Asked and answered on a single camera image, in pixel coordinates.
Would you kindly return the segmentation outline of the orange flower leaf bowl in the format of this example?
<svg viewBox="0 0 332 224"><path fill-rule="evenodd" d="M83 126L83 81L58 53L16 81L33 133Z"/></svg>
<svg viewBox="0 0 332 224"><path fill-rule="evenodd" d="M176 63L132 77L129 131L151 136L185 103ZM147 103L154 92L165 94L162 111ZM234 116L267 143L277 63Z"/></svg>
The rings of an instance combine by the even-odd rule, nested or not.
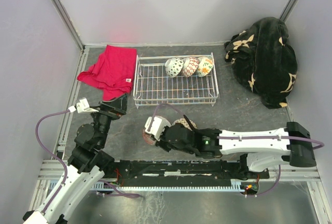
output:
<svg viewBox="0 0 332 224"><path fill-rule="evenodd" d="M213 61L212 59L205 56L198 57L198 60L199 60L199 65L196 70L196 75L198 77L204 77L208 75L210 71L213 69L214 67Z"/></svg>

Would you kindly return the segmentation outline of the black diamond pattern bowl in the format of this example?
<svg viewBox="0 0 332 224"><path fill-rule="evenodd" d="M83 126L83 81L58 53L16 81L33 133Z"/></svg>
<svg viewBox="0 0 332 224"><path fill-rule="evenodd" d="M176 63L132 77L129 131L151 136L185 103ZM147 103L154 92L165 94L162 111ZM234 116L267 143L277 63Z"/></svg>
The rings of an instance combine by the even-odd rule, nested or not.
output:
<svg viewBox="0 0 332 224"><path fill-rule="evenodd" d="M165 71L170 78L176 77L184 66L184 60L182 58L173 57L166 61Z"/></svg>

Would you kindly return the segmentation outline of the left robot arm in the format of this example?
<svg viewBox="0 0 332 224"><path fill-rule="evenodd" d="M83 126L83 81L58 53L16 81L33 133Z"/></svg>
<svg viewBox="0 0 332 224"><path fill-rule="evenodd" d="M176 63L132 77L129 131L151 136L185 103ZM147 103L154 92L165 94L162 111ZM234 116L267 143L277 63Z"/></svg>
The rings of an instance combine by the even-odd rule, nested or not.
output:
<svg viewBox="0 0 332 224"><path fill-rule="evenodd" d="M126 114L128 94L110 101L90 106L82 98L65 113L89 113L91 124L83 124L78 130L76 144L67 162L51 154L63 166L64 172L55 188L35 210L24 214L24 223L67 223L73 210L90 188L102 177L110 177L115 171L114 158L103 151L110 124Z"/></svg>

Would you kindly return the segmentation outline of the red lattice pattern bowl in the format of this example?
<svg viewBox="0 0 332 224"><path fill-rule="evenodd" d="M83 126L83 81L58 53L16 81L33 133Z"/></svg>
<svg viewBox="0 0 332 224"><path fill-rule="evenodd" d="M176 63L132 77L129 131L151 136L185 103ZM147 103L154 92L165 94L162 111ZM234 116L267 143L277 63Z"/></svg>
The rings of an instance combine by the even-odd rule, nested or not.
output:
<svg viewBox="0 0 332 224"><path fill-rule="evenodd" d="M196 57L184 58L184 64L182 68L182 75L184 77L192 76L199 66L199 60Z"/></svg>

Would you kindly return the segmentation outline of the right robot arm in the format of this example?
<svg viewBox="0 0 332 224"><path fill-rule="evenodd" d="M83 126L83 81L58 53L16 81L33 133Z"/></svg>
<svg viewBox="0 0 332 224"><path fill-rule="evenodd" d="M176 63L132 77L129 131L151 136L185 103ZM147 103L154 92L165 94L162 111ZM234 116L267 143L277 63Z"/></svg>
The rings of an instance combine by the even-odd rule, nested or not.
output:
<svg viewBox="0 0 332 224"><path fill-rule="evenodd" d="M269 131L235 132L197 129L192 124L187 128L181 123L170 125L161 121L145 132L165 151L174 149L204 159L242 153L238 172L245 178L275 165L316 166L310 133L297 122Z"/></svg>

